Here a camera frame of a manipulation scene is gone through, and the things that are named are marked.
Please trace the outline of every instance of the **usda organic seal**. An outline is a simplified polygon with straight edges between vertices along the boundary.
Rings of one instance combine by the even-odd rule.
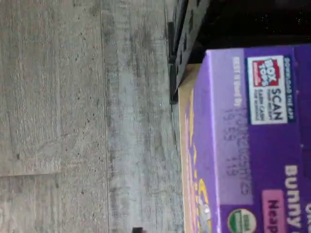
[[[236,209],[229,215],[228,228],[232,233],[253,233],[256,226],[254,214],[246,209]]]

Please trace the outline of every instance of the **pink label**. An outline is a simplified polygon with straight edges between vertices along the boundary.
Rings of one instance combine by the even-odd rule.
[[[264,190],[262,192],[262,209],[265,233],[287,232],[282,190]]]

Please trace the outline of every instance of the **purple box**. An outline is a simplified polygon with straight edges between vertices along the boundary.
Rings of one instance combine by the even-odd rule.
[[[208,50],[186,132],[193,233],[311,233],[311,45]]]

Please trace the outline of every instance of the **black shelf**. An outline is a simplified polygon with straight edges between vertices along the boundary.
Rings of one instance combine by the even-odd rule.
[[[311,42],[308,0],[178,0],[169,28],[171,102],[186,65],[200,63],[207,49]]]

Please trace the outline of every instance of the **gray wood-look floor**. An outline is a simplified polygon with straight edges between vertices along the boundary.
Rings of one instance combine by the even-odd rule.
[[[173,0],[0,0],[0,233],[183,232]]]

